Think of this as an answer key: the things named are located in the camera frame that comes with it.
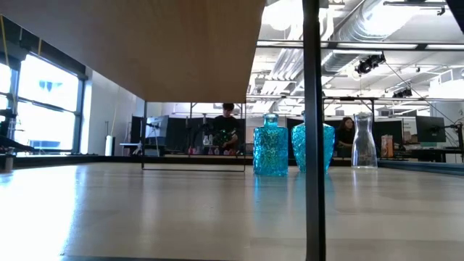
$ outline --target blue glass bottle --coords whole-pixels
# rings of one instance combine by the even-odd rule
[[[334,153],[335,128],[324,123],[324,172],[327,173]],[[297,160],[298,169],[306,172],[306,127],[299,124],[291,129],[291,144],[293,153]]]
[[[289,132],[277,124],[278,115],[269,113],[264,126],[254,130],[254,174],[285,176],[289,171]]]

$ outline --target dark hair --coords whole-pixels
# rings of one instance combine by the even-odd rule
[[[353,121],[352,118],[350,117],[344,117],[343,120],[341,120],[341,123],[340,123],[340,126],[339,126],[339,130],[346,130],[347,131],[347,127],[345,125],[345,123],[348,121],[348,120],[351,120],[353,122],[353,124],[355,124],[355,122]]]
[[[227,111],[233,111],[233,108],[235,108],[235,105],[233,104],[223,104],[223,109]]]

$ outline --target exposed duct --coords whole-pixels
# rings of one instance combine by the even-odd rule
[[[417,7],[384,6],[386,0],[365,0],[332,41],[383,41],[399,30],[418,11]],[[323,69],[337,74],[358,58],[358,54],[323,52]]]

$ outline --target textured glass bottle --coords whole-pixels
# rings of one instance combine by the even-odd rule
[[[284,176],[289,171],[289,132],[277,124],[278,115],[269,113],[264,126],[254,130],[254,174]]]
[[[335,128],[324,123],[324,172],[327,173],[334,153]],[[306,127],[299,124],[291,130],[291,145],[293,154],[297,160],[298,169],[306,172]]]
[[[377,167],[376,144],[372,136],[372,114],[355,115],[356,133],[353,141],[351,165],[355,168]]]

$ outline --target woman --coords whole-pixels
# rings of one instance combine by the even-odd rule
[[[337,146],[351,149],[355,139],[354,122],[350,117],[344,117],[340,127],[336,130]]]

